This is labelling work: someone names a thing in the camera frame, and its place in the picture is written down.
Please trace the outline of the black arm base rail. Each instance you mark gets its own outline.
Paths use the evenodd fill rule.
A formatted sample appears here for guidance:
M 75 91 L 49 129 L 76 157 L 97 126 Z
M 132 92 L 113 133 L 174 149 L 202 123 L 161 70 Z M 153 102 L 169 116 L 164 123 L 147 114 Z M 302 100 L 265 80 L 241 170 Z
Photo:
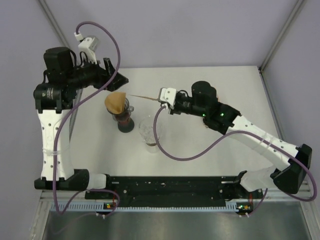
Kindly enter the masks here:
M 107 189 L 120 197 L 120 207 L 223 207 L 226 201 L 261 199 L 235 176 L 109 176 Z

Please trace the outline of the glass carafe red collar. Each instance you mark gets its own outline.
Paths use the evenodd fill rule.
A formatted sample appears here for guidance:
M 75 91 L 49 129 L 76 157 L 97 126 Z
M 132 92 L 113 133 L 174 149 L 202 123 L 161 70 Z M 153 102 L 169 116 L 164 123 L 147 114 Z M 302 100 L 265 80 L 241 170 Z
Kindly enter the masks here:
M 115 114 L 113 119 L 117 122 L 118 130 L 122 133 L 129 133 L 135 127 L 130 113 Z

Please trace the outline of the clear plastic coffee dripper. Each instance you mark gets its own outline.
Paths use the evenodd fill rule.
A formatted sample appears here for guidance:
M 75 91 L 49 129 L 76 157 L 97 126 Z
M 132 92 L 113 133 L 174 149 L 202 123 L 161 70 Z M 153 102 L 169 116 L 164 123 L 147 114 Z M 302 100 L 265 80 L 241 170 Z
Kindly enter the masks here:
M 130 117 L 131 113 L 135 110 L 127 98 L 124 99 L 123 105 L 115 104 L 108 99 L 105 99 L 104 105 L 115 121 Z

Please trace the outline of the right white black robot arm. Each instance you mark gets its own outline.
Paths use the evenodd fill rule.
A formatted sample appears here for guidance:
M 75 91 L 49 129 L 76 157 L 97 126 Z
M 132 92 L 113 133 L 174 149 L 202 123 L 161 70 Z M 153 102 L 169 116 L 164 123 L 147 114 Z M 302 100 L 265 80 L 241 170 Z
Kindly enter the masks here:
M 233 185 L 233 192 L 245 198 L 258 189 L 277 187 L 287 194 L 297 194 L 309 168 L 312 149 L 281 140 L 250 122 L 237 109 L 221 103 L 217 91 L 206 81 L 191 86 L 191 95 L 184 90 L 169 88 L 162 100 L 168 103 L 170 114 L 189 114 L 202 117 L 211 130 L 231 137 L 272 163 L 271 167 L 256 171 L 242 171 Z

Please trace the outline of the clear glass crystal dripper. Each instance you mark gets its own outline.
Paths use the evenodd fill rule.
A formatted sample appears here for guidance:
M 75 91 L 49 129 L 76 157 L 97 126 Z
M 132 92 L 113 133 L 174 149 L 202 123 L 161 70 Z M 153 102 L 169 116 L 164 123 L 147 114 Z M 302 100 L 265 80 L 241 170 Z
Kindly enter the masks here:
M 155 146 L 157 144 L 154 136 L 154 118 L 153 115 L 148 115 L 143 118 L 138 125 L 140 136 L 148 146 Z

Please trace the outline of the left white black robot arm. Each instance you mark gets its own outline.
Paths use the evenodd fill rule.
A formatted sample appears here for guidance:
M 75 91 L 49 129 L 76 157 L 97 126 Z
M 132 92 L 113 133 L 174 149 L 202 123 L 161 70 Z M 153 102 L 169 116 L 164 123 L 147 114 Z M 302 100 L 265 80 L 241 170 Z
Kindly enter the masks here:
M 47 49 L 43 55 L 46 70 L 43 82 L 33 92 L 35 109 L 42 131 L 43 164 L 40 178 L 34 181 L 37 190 L 85 191 L 96 189 L 102 198 L 114 191 L 108 175 L 75 169 L 70 153 L 70 120 L 77 92 L 87 87 L 109 92 L 129 82 L 118 73 L 118 66 L 103 58 L 104 67 L 94 61 L 89 52 L 76 54 L 67 47 Z

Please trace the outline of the brown paper coffee filter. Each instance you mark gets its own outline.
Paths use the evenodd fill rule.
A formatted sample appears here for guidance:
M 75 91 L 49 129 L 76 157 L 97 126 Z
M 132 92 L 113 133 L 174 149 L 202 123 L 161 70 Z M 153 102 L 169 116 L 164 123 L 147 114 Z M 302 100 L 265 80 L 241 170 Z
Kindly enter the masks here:
M 125 92 L 112 92 L 105 98 L 104 105 L 109 112 L 118 115 L 124 112 L 125 102 Z

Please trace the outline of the glass cup with coffee grounds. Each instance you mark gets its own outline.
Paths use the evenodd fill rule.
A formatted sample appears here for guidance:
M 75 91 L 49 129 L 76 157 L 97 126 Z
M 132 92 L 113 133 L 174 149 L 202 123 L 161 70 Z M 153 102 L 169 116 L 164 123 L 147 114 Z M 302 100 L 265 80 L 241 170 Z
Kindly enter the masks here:
M 153 141 L 145 141 L 144 142 L 144 148 L 147 152 L 151 153 L 151 154 L 155 154 L 157 152 L 160 151 L 157 143 L 155 140 Z

